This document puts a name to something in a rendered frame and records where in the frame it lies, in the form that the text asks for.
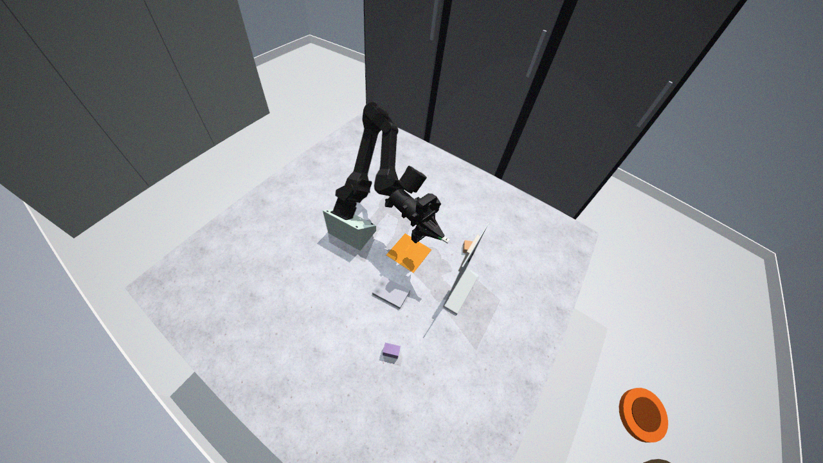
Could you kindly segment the small purple block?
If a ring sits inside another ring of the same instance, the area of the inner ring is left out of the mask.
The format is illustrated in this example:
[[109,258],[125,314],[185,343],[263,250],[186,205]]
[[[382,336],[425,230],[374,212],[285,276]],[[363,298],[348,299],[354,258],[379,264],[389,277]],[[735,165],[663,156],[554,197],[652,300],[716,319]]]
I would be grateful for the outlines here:
[[383,347],[383,356],[399,359],[400,346],[386,343]]

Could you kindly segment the orange square marking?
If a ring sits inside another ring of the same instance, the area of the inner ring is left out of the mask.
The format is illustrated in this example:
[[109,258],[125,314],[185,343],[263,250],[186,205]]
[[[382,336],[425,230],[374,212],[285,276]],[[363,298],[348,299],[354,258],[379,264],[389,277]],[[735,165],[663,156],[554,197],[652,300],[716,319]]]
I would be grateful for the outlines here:
[[414,273],[424,258],[429,254],[430,250],[430,248],[422,245],[419,241],[414,243],[411,237],[404,233],[395,246],[389,250],[387,256]]

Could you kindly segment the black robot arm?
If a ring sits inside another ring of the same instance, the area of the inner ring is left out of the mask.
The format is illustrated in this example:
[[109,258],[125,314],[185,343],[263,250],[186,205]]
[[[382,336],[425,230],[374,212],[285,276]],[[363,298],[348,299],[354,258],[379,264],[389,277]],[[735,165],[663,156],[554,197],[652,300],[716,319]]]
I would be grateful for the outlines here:
[[385,199],[385,207],[396,207],[400,211],[402,203],[409,197],[408,194],[417,193],[422,183],[426,180],[423,173],[408,166],[399,180],[395,171],[395,156],[397,145],[397,134],[399,128],[389,118],[387,109],[383,109],[374,102],[368,103],[363,109],[364,131],[361,144],[357,154],[356,163],[352,175],[349,175],[346,184],[337,188],[335,196],[337,202],[333,207],[334,215],[341,219],[353,219],[356,212],[356,205],[370,193],[372,181],[368,180],[368,169],[374,154],[378,134],[382,130],[382,145],[380,167],[374,178],[374,190],[381,195],[389,196]]

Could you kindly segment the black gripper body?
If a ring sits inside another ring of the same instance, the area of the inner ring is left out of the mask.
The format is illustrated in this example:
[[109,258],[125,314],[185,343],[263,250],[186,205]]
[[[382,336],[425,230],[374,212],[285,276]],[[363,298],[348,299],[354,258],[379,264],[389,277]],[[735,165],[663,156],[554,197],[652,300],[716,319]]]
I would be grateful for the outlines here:
[[433,210],[431,210],[428,206],[429,203],[435,204],[436,200],[437,197],[434,194],[428,193],[419,200],[417,197],[415,197],[415,199],[413,197],[409,197],[406,201],[404,201],[404,203],[402,203],[400,212],[402,213],[403,219],[407,217],[411,222],[412,228],[416,225],[411,234],[411,240],[414,243],[417,243],[425,237],[425,235],[418,235],[419,230],[421,229],[420,222],[426,215],[432,213]]

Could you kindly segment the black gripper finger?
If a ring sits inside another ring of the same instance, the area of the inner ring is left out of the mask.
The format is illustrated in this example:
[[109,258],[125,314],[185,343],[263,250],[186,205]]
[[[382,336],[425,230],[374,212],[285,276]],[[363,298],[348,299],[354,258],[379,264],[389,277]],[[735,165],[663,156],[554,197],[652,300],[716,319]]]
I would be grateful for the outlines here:
[[443,238],[444,234],[440,228],[440,225],[436,222],[435,213],[436,211],[434,210],[432,211],[432,213],[429,213],[423,219],[421,219],[420,226],[421,228],[424,228],[429,232],[434,233],[435,235],[438,235],[439,237]]
[[426,230],[426,229],[424,229],[424,228],[421,228],[421,229],[419,230],[418,235],[427,235],[427,237],[432,237],[432,238],[434,238],[434,239],[438,239],[438,237],[439,237],[438,235],[435,235],[434,233],[431,233],[430,231],[428,231],[428,230]]

